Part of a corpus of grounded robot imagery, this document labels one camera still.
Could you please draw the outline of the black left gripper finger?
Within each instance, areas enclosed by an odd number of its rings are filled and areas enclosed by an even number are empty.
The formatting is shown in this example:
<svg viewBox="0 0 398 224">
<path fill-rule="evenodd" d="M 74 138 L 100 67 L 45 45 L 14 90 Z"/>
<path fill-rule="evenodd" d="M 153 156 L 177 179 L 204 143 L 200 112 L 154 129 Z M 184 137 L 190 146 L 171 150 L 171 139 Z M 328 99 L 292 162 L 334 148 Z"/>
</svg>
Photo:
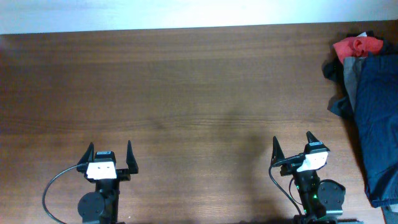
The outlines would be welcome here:
<svg viewBox="0 0 398 224">
<path fill-rule="evenodd" d="M 127 142 L 126 164 L 130 174 L 138 174 L 139 168 L 132 151 L 132 143 L 130 140 Z"/>
<path fill-rule="evenodd" d="M 86 164 L 88 162 L 93 161 L 94 157 L 94 144 L 91 142 L 88 146 L 88 149 L 84 153 L 84 155 L 81 157 L 81 159 L 78 162 L 78 165 L 80 164 Z"/>
</svg>

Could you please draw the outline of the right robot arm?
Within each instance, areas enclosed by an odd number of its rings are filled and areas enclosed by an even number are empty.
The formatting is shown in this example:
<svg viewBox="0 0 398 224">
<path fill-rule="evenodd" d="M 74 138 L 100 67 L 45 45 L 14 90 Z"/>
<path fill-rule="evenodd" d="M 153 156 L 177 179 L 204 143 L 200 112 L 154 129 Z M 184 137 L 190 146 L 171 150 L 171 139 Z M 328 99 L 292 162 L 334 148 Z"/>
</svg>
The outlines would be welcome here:
<svg viewBox="0 0 398 224">
<path fill-rule="evenodd" d="M 340 183 L 331 180 L 321 180 L 317 171 L 327 163 L 330 149 L 319 141 L 310 131 L 306 132 L 308 143 L 303 152 L 285 157 L 278 139 L 272 138 L 272 156 L 269 166 L 269 177 L 276 187 L 292 202 L 298 214 L 292 222 L 297 224 L 321 223 L 359 223 L 359 220 L 341 219 L 346 188 Z M 292 196 L 275 180 L 272 170 L 280 168 L 280 175 L 291 176 L 290 185 L 294 184 L 299 199 Z"/>
</svg>

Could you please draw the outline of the navy blue shorts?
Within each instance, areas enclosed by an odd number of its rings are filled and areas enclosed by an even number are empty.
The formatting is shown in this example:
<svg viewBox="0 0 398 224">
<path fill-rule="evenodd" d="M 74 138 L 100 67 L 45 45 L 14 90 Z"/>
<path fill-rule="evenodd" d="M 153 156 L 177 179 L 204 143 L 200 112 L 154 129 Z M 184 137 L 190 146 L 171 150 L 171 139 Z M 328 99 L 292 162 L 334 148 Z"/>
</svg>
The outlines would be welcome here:
<svg viewBox="0 0 398 224">
<path fill-rule="evenodd" d="M 364 61 L 356 92 L 354 120 L 366 172 L 366 195 L 373 207 L 397 203 L 397 55 Z"/>
</svg>

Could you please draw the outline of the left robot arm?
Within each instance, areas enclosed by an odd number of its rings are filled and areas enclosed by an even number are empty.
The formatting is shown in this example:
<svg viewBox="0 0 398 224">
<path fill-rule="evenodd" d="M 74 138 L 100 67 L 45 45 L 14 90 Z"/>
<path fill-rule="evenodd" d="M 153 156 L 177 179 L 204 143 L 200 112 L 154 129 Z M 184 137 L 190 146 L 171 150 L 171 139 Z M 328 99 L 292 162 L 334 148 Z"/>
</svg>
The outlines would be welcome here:
<svg viewBox="0 0 398 224">
<path fill-rule="evenodd" d="M 118 169 L 113 151 L 95 152 L 94 144 L 90 143 L 76 168 L 88 182 L 95 184 L 95 190 L 78 202 L 83 223 L 118 222 L 120 183 L 130 181 L 131 175 L 139 173 L 131 141 L 127 142 L 126 164 L 126 168 Z"/>
</svg>

